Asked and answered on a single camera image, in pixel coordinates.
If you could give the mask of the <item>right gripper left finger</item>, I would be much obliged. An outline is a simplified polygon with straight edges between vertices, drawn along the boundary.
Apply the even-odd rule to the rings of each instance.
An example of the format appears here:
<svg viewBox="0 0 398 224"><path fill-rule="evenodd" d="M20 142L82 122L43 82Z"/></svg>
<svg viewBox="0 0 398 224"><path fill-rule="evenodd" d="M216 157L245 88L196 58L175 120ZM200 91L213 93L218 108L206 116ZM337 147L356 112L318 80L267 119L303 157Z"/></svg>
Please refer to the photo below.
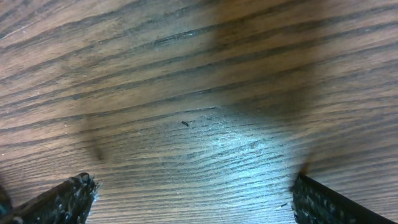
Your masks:
<svg viewBox="0 0 398 224"><path fill-rule="evenodd" d="M99 187L83 172L18 207L1 203L1 224L85 224Z"/></svg>

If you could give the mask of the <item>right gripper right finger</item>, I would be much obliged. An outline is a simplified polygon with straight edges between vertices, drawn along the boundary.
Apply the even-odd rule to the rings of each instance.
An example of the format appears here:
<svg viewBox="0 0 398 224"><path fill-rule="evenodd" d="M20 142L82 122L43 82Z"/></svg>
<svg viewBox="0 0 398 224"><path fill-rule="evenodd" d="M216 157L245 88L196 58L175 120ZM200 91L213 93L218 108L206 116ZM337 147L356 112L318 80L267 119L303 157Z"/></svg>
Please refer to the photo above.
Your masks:
<svg viewBox="0 0 398 224"><path fill-rule="evenodd" d="M302 173L291 191L298 224L396 224Z"/></svg>

